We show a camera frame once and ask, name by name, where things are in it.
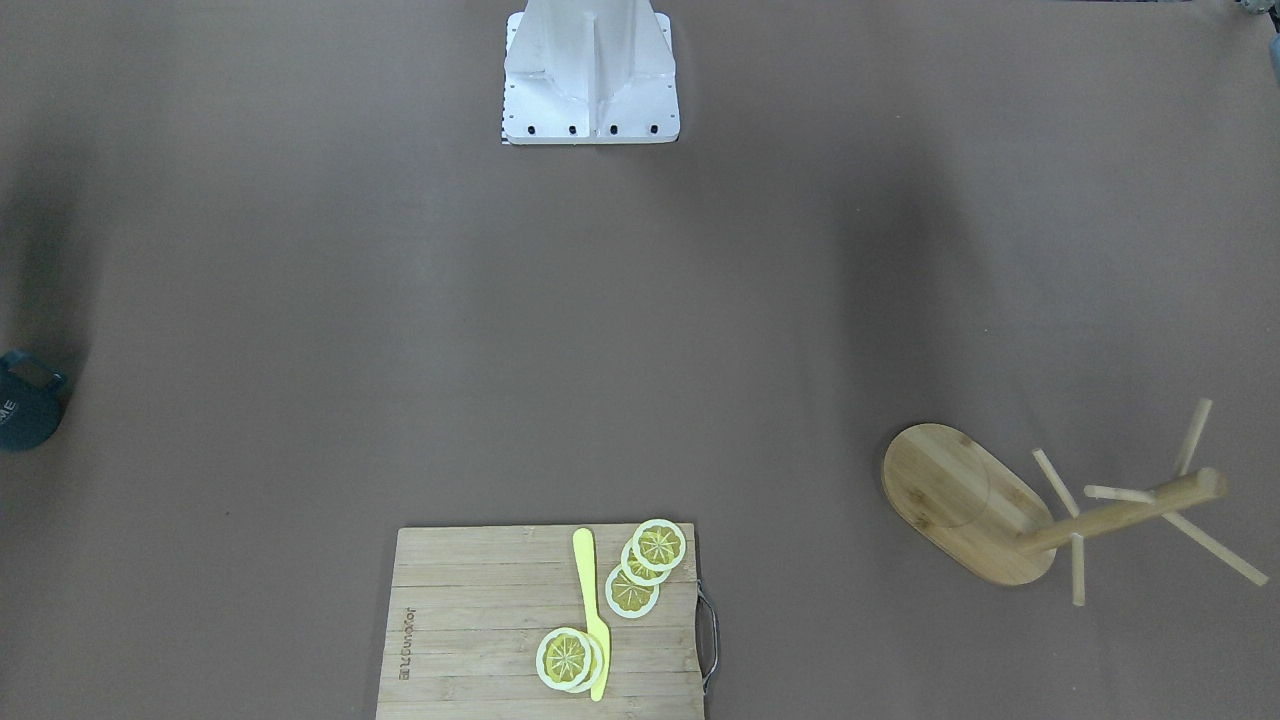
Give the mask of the blue mug yellow inside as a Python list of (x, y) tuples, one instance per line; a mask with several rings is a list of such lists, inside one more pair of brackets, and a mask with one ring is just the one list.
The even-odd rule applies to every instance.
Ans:
[[(18, 366), (31, 365), (49, 374), (44, 386), (17, 375)], [(1, 451), (24, 452), (47, 441), (59, 428), (63, 407), (58, 393), (67, 374), (20, 348), (1, 357)]]

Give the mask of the wooden cup storage rack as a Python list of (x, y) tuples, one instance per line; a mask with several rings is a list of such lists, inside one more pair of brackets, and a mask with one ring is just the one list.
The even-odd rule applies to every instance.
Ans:
[(1048, 505), (992, 452), (960, 429), (920, 423), (900, 430), (881, 462), (881, 486), (895, 512), (934, 547), (980, 579), (1018, 587), (1041, 579), (1059, 548), (1070, 552), (1071, 601), (1085, 603), (1085, 541), (1155, 519), (1169, 523), (1256, 585), (1268, 575), (1188, 520), (1185, 510), (1221, 498), (1226, 477), (1192, 469), (1212, 410), (1199, 398), (1175, 457), (1170, 480), (1149, 489), (1089, 484), (1084, 496), (1102, 506), (1080, 510), (1043, 450), (1033, 457), (1068, 516)]

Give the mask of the lemon slice top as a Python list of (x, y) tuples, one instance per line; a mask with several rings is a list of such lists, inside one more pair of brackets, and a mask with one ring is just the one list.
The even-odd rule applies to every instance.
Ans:
[(649, 571), (669, 571), (678, 566), (687, 550), (684, 530), (675, 521), (654, 518), (641, 523), (631, 538), (637, 562)]

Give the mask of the lemon slice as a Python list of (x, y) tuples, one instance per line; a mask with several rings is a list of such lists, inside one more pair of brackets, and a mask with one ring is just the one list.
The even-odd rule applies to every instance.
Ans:
[(687, 550), (684, 530), (675, 521), (654, 518), (641, 523), (631, 538), (637, 562), (649, 571), (669, 571), (678, 566)]
[(605, 579), (605, 602), (620, 618), (637, 619), (648, 615), (659, 597), (660, 584), (639, 584), (621, 565), (614, 566)]
[(588, 648), (582, 633), (561, 626), (543, 637), (535, 655), (535, 670), (548, 688), (568, 693), (567, 689), (588, 674)]
[(596, 638), (588, 633), (582, 633), (582, 637), (586, 641), (586, 648), (588, 648), (588, 660), (589, 660), (588, 674), (580, 683), (567, 689), (567, 692), (571, 694), (580, 694), (590, 691), (599, 679), (599, 676), (602, 675), (603, 664), (605, 660), (605, 652), (600, 646), (600, 643), (596, 641)]
[(630, 539), (623, 546), (620, 565), (622, 568), (622, 575), (627, 577), (628, 582), (641, 587), (659, 585), (666, 582), (672, 573), (671, 569), (658, 571), (640, 562), (640, 557), (636, 555), (634, 548), (634, 539)]

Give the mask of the yellow plastic knife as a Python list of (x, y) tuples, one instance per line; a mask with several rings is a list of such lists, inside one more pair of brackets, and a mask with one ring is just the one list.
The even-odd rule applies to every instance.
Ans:
[(600, 674), (591, 684), (589, 693), (593, 702), (604, 698), (607, 682), (611, 673), (612, 638), (611, 629), (603, 620), (599, 610), (600, 583), (596, 577), (596, 546), (595, 537), (590, 528), (580, 527), (572, 534), (573, 559), (579, 574), (579, 584), (582, 594), (582, 606), (588, 634), (600, 646)]

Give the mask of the lemon slice middle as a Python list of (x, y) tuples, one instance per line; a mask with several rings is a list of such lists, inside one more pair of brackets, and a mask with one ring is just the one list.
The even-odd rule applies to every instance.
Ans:
[(623, 546), (620, 565), (622, 568), (622, 575), (627, 577), (628, 582), (641, 587), (659, 585), (666, 582), (672, 573), (671, 569), (658, 571), (640, 562), (640, 557), (636, 555), (634, 548), (634, 539), (630, 539)]

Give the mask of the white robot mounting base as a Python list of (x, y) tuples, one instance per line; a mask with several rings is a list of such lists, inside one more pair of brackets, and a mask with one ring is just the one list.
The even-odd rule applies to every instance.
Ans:
[(678, 140), (673, 26), (652, 3), (530, 1), (504, 38), (503, 142)]

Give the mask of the wooden cutting board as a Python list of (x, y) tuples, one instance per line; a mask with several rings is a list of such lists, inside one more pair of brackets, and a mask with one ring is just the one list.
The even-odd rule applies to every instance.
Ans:
[[(703, 719), (718, 628), (698, 570), (695, 528), (653, 610), (617, 616), (605, 579), (644, 521), (403, 528), (396, 537), (379, 719)], [(599, 610), (611, 629), (604, 698), (548, 688), (543, 637), (588, 633), (572, 534), (593, 530)]]

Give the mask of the lemon slice behind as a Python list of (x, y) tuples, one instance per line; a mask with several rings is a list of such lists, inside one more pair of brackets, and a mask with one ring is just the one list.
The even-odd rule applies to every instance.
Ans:
[(599, 679), (599, 676), (602, 675), (603, 664), (605, 660), (605, 652), (600, 646), (600, 643), (596, 641), (596, 638), (588, 633), (582, 633), (582, 637), (586, 641), (586, 648), (588, 648), (588, 660), (589, 660), (588, 674), (580, 683), (567, 689), (567, 692), (571, 694), (580, 694), (590, 691)]

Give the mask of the lemon slice front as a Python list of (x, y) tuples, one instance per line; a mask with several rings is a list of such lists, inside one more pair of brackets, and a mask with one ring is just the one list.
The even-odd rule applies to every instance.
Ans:
[(543, 637), (535, 655), (535, 670), (548, 688), (568, 693), (567, 689), (588, 674), (588, 648), (582, 633), (561, 626)]

